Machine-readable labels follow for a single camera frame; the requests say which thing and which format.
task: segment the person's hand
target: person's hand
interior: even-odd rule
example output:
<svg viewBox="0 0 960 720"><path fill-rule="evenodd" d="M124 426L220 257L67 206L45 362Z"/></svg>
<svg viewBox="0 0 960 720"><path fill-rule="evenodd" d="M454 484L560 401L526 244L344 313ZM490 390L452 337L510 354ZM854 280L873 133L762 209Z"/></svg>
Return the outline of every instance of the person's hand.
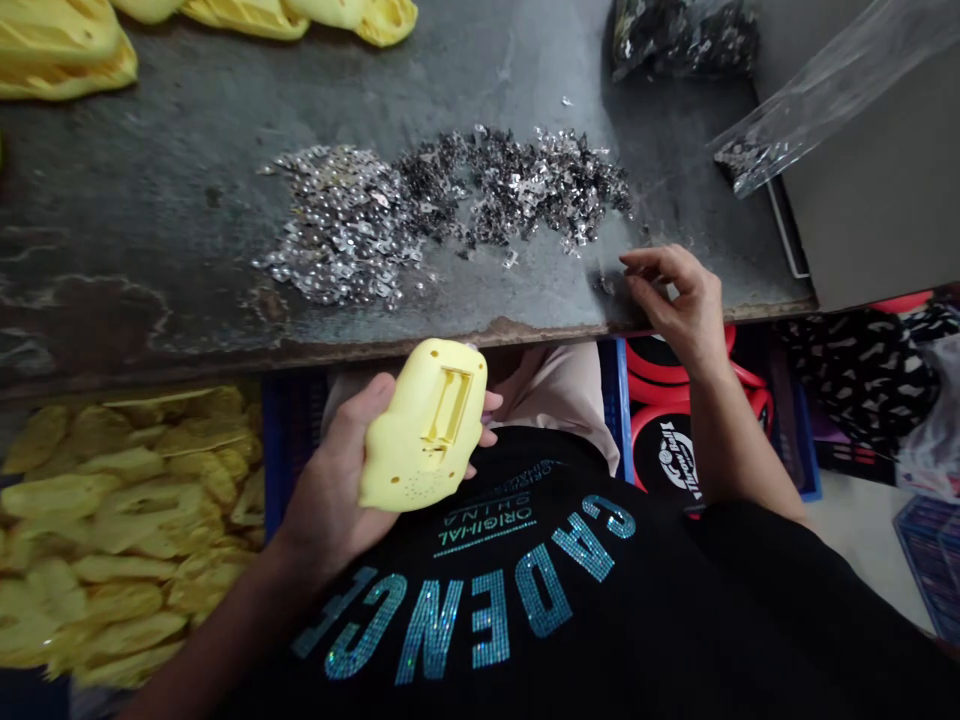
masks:
<svg viewBox="0 0 960 720"><path fill-rule="evenodd" d="M318 582L330 579L376 545L399 517L358 504L367 427L386 411L395 387L391 375L380 373L340 406L290 499L275 542L311 558L310 568ZM502 402L500 395L488 392L483 409L495 410ZM484 429L480 446L490 447L496 441L497 436ZM471 465L464 477L472 478L476 472Z"/></svg>
<svg viewBox="0 0 960 720"><path fill-rule="evenodd" d="M729 369L720 278L679 245L632 250L620 256L633 299L669 343L693 379ZM673 283L670 302L653 283Z"/></svg>

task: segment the floor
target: floor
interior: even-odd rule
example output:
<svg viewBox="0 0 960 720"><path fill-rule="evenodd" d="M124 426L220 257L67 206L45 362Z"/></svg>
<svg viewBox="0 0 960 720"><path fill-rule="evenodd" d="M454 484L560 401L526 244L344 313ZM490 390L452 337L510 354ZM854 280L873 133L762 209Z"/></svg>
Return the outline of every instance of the floor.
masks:
<svg viewBox="0 0 960 720"><path fill-rule="evenodd" d="M898 488L820 471L823 499L807 505L820 537L840 553L884 600L918 627L933 633L893 518L913 497Z"/></svg>

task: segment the person's left hand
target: person's left hand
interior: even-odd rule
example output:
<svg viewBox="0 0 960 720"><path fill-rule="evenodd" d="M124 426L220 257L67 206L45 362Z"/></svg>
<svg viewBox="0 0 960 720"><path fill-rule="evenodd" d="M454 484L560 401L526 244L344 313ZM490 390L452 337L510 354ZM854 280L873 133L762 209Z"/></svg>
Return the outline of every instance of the person's left hand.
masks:
<svg viewBox="0 0 960 720"><path fill-rule="evenodd" d="M400 516L358 504L367 428L386 411L395 387L391 375L380 373L340 406L290 499L275 541L313 558L318 580L336 575L376 545ZM484 412L496 410L502 403L500 395L488 392ZM496 441L497 436L485 428L479 444L490 447ZM468 466L465 479L476 472Z"/></svg>

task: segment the printed logo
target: printed logo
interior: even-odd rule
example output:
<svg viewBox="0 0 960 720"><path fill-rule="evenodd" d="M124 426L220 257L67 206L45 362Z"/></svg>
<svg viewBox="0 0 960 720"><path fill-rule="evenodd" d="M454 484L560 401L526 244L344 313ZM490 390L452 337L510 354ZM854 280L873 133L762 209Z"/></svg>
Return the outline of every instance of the printed logo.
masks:
<svg viewBox="0 0 960 720"><path fill-rule="evenodd" d="M693 442L681 432L677 432L673 423L660 423L663 439L660 441L660 467L670 482L681 490L689 490L693 497L702 497L697 483L697 467L693 461Z"/></svg>

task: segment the black t-shirt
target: black t-shirt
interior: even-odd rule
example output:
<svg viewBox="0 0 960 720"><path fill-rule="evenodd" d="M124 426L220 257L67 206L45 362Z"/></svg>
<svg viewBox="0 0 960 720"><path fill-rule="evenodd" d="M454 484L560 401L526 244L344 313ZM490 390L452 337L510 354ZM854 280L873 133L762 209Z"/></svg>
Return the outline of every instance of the black t-shirt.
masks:
<svg viewBox="0 0 960 720"><path fill-rule="evenodd" d="M693 520L607 477L580 438L497 432L477 477L403 515L225 716L809 720L960 691L808 529L750 503Z"/></svg>

